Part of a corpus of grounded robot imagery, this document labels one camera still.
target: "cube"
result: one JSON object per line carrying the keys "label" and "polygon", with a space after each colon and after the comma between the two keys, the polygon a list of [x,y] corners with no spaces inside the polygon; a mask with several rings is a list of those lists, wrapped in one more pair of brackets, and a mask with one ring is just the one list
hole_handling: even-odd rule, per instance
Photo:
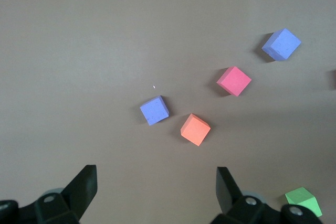
{"label": "cube", "polygon": [[305,188],[300,187],[294,191],[286,193],[286,198],[289,204],[299,205],[310,209],[317,217],[322,215],[321,209],[313,194],[308,192]]}
{"label": "cube", "polygon": [[199,146],[210,131],[210,126],[194,114],[190,114],[181,128],[181,135]]}
{"label": "cube", "polygon": [[140,109],[149,125],[153,125],[169,116],[169,111],[161,96],[146,102]]}
{"label": "cube", "polygon": [[287,60],[301,41],[286,28],[272,34],[262,50],[275,60]]}
{"label": "cube", "polygon": [[229,67],[217,81],[217,84],[237,97],[250,82],[251,78],[244,74],[239,68]]}

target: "purple cube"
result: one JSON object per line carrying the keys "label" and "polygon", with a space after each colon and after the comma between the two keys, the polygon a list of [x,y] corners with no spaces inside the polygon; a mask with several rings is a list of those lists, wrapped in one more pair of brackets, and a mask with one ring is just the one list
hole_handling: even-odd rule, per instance
{"label": "purple cube", "polygon": [[262,47],[275,60],[287,60],[301,41],[286,28],[276,31]]}
{"label": "purple cube", "polygon": [[149,125],[153,125],[169,116],[169,111],[161,96],[146,102],[140,109]]}

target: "pink cube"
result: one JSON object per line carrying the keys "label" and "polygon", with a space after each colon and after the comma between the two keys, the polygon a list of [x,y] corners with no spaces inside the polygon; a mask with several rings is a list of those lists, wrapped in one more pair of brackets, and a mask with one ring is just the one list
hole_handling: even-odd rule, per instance
{"label": "pink cube", "polygon": [[244,74],[239,68],[229,67],[217,81],[217,84],[230,94],[239,96],[250,82],[251,78]]}

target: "metal screw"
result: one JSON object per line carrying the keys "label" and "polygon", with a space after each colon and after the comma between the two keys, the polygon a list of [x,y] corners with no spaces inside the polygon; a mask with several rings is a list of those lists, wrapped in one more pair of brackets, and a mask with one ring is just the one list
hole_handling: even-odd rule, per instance
{"label": "metal screw", "polygon": [[3,204],[0,206],[0,211],[6,209],[9,206],[9,204]]}
{"label": "metal screw", "polygon": [[43,202],[44,203],[48,203],[48,202],[52,202],[55,199],[54,195],[48,196],[46,197]]}
{"label": "metal screw", "polygon": [[253,198],[246,198],[245,199],[246,203],[248,203],[249,205],[255,206],[257,204],[257,201]]}
{"label": "metal screw", "polygon": [[298,207],[290,207],[289,208],[289,211],[294,214],[294,215],[298,215],[298,216],[302,216],[303,215],[303,212],[300,208]]}

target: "orange cube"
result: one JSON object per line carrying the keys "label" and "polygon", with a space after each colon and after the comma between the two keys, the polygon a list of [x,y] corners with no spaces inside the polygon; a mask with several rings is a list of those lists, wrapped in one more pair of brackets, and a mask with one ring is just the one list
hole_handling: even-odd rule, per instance
{"label": "orange cube", "polygon": [[194,114],[190,114],[181,128],[181,135],[199,146],[210,131],[210,126]]}

